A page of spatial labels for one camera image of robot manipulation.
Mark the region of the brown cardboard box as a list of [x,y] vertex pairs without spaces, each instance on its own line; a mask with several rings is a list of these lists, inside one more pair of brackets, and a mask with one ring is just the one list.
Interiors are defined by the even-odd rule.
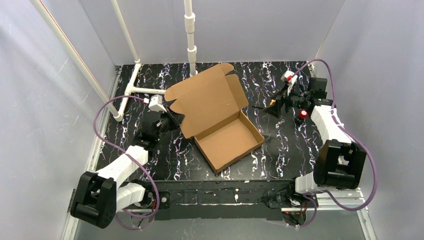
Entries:
[[243,113],[249,102],[230,63],[216,64],[170,86],[164,99],[184,116],[180,129],[193,138],[215,173],[219,173],[265,141]]

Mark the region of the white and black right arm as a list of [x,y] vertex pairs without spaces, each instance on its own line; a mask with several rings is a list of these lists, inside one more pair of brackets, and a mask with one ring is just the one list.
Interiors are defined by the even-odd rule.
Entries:
[[312,78],[304,92],[295,90],[297,77],[293,73],[287,73],[282,80],[282,89],[272,96],[271,103],[263,111],[278,118],[291,108],[299,109],[297,121],[303,123],[310,117],[323,142],[313,171],[295,178],[288,187],[289,193],[303,195],[325,190],[356,189],[367,154],[342,131],[342,124],[335,122],[336,108],[325,90],[327,79]]

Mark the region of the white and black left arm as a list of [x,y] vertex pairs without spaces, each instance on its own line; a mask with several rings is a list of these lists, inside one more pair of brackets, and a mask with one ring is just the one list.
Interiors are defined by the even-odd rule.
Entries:
[[148,162],[149,153],[155,150],[160,138],[179,129],[185,117],[170,109],[156,116],[155,120],[142,122],[131,145],[113,162],[96,172],[86,171],[81,175],[70,206],[71,216],[104,229],[117,211],[143,201],[146,188],[124,181]]

